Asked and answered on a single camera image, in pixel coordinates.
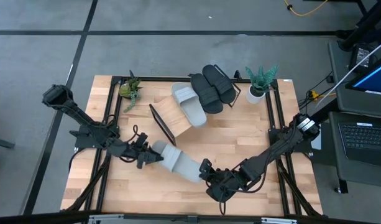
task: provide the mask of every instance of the wooden tabletop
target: wooden tabletop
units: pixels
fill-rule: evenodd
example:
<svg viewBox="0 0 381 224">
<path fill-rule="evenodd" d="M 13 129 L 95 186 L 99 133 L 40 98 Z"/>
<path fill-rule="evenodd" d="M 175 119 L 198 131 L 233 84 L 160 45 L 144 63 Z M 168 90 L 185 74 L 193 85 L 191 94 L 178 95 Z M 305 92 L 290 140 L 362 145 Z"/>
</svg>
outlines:
<svg viewBox="0 0 381 224">
<path fill-rule="evenodd" d="M 108 97 L 111 76 L 95 76 L 86 107 L 93 119 L 101 121 Z M 121 139 L 129 139 L 132 126 L 137 124 L 140 132 L 149 135 L 148 141 L 169 142 L 152 117 L 149 103 L 154 104 L 171 97 L 172 82 L 141 82 L 140 100 L 127 113 L 123 110 L 129 100 L 123 99 L 118 125 Z M 234 105 L 224 106 L 219 114 L 208 114 L 208 123 L 203 128 L 190 128 L 180 134 L 177 147 L 192 159 L 200 162 L 208 158 L 213 167 L 232 169 L 240 161 L 260 154 L 269 147 L 267 130 L 269 116 L 266 101 L 257 105 L 247 102 L 245 94 L 249 84 L 237 84 L 242 92 Z M 285 122 L 288 124 L 298 112 L 298 103 L 291 80 L 278 80 Z M 275 122 L 279 127 L 275 97 L 271 92 Z M 95 149 L 86 149 L 73 160 L 61 208 L 69 207 L 89 182 Z M 310 161 L 302 154 L 293 153 L 296 182 L 305 198 L 318 212 L 322 212 L 320 199 Z M 110 165 L 103 211 L 118 213 L 162 213 L 220 215 L 218 203 L 206 193 L 204 182 L 193 183 L 171 174 L 158 164 L 137 169 L 135 164 L 126 164 L 113 157 Z M 96 207 L 99 186 L 94 191 L 91 208 Z M 294 213 L 291 191 L 287 187 L 290 210 Z M 275 163 L 268 166 L 267 178 L 262 189 L 255 194 L 237 193 L 226 203 L 226 215 L 282 216 L 282 203 Z"/>
</svg>

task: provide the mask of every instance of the white slide sandal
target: white slide sandal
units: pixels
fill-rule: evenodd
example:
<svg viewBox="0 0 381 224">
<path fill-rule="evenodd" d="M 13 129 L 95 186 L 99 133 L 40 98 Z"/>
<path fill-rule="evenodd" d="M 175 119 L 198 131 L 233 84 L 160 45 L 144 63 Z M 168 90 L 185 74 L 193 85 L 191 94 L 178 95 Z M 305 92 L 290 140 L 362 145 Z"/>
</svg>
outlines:
<svg viewBox="0 0 381 224">
<path fill-rule="evenodd" d="M 181 175 L 186 180 L 192 182 L 200 182 L 200 164 L 180 149 L 159 140 L 152 146 L 153 151 L 159 153 L 164 160 L 159 161 L 158 164 L 164 166 L 170 172 Z"/>
<path fill-rule="evenodd" d="M 172 96 L 182 109 L 193 127 L 202 127 L 207 123 L 207 116 L 201 107 L 198 95 L 186 83 L 174 83 L 171 87 Z"/>
</svg>

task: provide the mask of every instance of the blue screen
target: blue screen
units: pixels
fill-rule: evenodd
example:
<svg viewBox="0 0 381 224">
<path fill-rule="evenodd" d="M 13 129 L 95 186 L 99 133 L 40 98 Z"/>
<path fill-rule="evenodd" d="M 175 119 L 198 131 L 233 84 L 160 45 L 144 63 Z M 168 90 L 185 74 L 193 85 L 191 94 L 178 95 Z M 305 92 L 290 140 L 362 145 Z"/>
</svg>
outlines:
<svg viewBox="0 0 381 224">
<path fill-rule="evenodd" d="M 362 80 L 358 81 L 355 85 L 353 85 L 353 87 L 381 92 L 381 66 L 364 77 Z"/>
</svg>

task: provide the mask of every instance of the gray carpet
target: gray carpet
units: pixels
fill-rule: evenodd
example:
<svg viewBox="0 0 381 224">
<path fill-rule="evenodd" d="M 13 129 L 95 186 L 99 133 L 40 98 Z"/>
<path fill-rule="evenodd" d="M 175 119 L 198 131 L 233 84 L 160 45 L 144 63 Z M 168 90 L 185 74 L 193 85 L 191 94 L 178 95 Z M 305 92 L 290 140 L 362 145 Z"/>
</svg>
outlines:
<svg viewBox="0 0 381 224">
<path fill-rule="evenodd" d="M 299 13 L 319 4 L 290 2 Z M 90 5 L 91 0 L 0 0 L 0 29 L 82 30 Z M 281 1 L 99 0 L 91 30 L 335 30 L 353 28 L 360 17 L 357 4 L 346 2 L 329 2 L 314 16 L 295 17 Z M 53 111 L 40 102 L 42 93 L 52 83 L 65 83 L 79 38 L 0 36 L 0 138 L 16 142 L 13 150 L 0 148 L 0 216 L 20 212 L 53 116 Z M 139 76 L 185 76 L 200 72 L 208 63 L 216 63 L 228 75 L 240 70 L 245 76 L 245 66 L 257 69 L 259 65 L 278 64 L 278 78 L 293 79 L 300 100 L 306 90 L 331 71 L 327 43 L 332 40 L 217 35 L 88 36 L 72 90 L 75 101 L 85 108 L 94 75 L 127 75 L 131 69 Z M 316 90 L 327 87 L 323 83 Z M 35 213 L 56 212 L 60 208 L 75 142 L 68 133 L 72 129 L 78 129 L 78 125 L 63 117 Z M 381 223 L 381 188 L 351 183 L 349 195 L 338 195 L 333 192 L 337 185 L 334 168 L 314 168 L 326 215 Z"/>
</svg>

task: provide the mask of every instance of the monitor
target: monitor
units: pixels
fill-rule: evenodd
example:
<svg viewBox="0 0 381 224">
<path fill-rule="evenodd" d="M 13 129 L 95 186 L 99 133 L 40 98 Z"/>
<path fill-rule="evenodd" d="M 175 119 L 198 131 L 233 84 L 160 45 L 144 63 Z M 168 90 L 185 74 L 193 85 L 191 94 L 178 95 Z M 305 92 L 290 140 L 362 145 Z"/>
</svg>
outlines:
<svg viewBox="0 0 381 224">
<path fill-rule="evenodd" d="M 381 95 L 381 59 L 367 72 L 350 81 L 346 88 Z"/>
</svg>

